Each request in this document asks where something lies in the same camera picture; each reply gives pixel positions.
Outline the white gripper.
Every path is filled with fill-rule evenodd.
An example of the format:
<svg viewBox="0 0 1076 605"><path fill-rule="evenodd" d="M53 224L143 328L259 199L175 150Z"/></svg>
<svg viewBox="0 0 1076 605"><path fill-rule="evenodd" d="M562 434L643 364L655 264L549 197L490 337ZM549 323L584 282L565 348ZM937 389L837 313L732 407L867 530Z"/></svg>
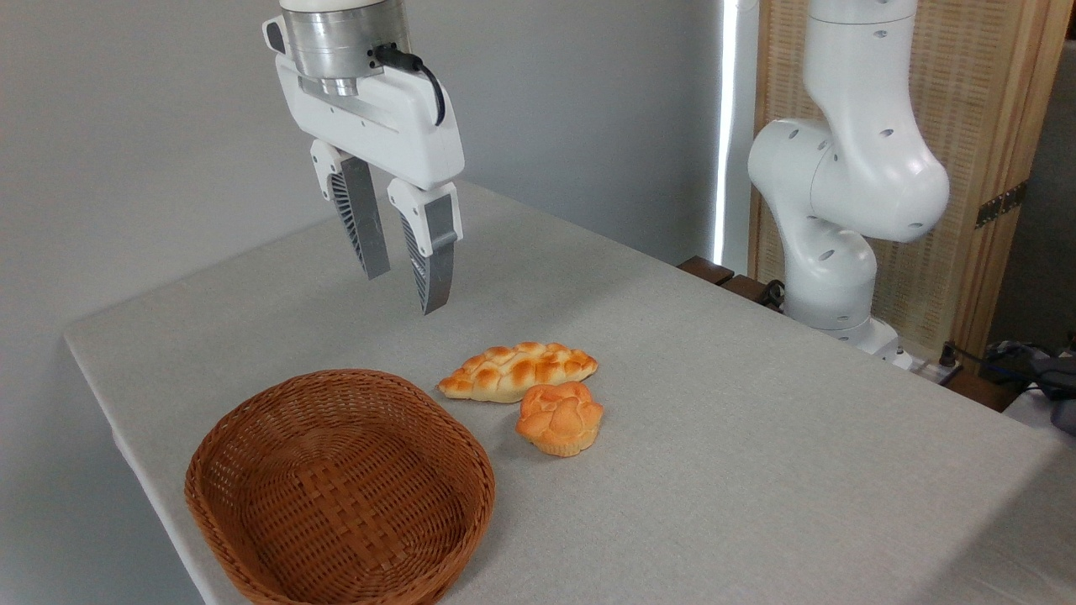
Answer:
<svg viewBox="0 0 1076 605"><path fill-rule="evenodd" d="M423 314L445 306L454 245L462 238L461 205L450 180L465 167L451 100L438 125L430 81L391 66L358 79L353 95L327 93L293 62L283 17L261 27L266 45L277 51L277 76L293 119L318 139L310 149L318 187L345 226L362 270L370 280L391 271L369 161L396 177L390 203L404 222Z"/></svg>

